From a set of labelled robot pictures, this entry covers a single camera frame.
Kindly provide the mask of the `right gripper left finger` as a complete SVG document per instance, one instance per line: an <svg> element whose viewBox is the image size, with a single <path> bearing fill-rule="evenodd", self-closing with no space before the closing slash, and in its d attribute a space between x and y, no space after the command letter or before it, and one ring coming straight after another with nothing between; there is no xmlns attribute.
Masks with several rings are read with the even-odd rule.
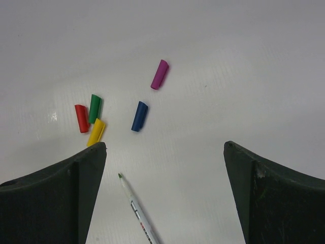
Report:
<svg viewBox="0 0 325 244"><path fill-rule="evenodd" d="M1 243L86 243L106 163L98 142L1 184Z"/></svg>

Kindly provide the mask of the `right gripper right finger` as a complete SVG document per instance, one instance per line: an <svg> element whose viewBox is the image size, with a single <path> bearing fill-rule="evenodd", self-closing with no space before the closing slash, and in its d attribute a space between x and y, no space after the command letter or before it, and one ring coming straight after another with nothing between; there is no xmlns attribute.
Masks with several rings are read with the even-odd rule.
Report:
<svg viewBox="0 0 325 244"><path fill-rule="evenodd" d="M324 180L233 141L224 160L246 243L324 243Z"/></svg>

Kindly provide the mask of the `yellow pen cap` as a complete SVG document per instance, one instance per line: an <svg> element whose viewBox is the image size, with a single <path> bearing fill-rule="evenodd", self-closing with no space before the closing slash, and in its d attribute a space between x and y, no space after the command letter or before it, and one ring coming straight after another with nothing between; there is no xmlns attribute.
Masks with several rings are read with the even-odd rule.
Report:
<svg viewBox="0 0 325 244"><path fill-rule="evenodd" d="M93 128L87 142L88 147L100 142L105 127L106 124L102 120L98 118L95 120L95 123L93 124Z"/></svg>

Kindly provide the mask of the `red pen cap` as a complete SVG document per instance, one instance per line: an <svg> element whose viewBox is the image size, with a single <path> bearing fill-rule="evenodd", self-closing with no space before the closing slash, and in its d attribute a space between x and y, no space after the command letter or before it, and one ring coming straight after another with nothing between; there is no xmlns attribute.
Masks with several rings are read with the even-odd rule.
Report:
<svg viewBox="0 0 325 244"><path fill-rule="evenodd" d="M87 108L86 106L80 104L76 104L74 106L75 106L80 133L87 133L89 131Z"/></svg>

